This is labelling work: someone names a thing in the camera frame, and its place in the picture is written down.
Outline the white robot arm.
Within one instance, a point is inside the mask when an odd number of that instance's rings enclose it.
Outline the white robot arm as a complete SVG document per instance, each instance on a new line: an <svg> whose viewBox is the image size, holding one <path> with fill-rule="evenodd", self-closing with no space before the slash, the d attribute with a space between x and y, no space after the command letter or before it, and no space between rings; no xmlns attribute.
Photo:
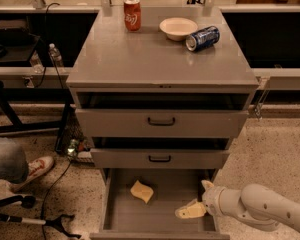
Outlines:
<svg viewBox="0 0 300 240"><path fill-rule="evenodd" d="M178 208L179 219L228 216L252 228L271 232L284 224L300 233L300 203L291 201L260 184L249 184L241 190L215 186L202 180L202 200L192 200Z"/></svg>

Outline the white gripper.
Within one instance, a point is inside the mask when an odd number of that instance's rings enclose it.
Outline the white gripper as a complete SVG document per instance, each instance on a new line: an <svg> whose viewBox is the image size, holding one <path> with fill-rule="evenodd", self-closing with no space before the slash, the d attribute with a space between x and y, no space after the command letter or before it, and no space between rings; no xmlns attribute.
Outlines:
<svg viewBox="0 0 300 240"><path fill-rule="evenodd" d="M211 216L223 215L220 197L221 193L225 190L225 187L214 186L214 184L208 180L202 180L201 184L206 190L202 195L203 203L199 202L197 199L193 199L187 205L182 206L175 211L177 218L193 219L203 217L206 214L206 210Z"/></svg>

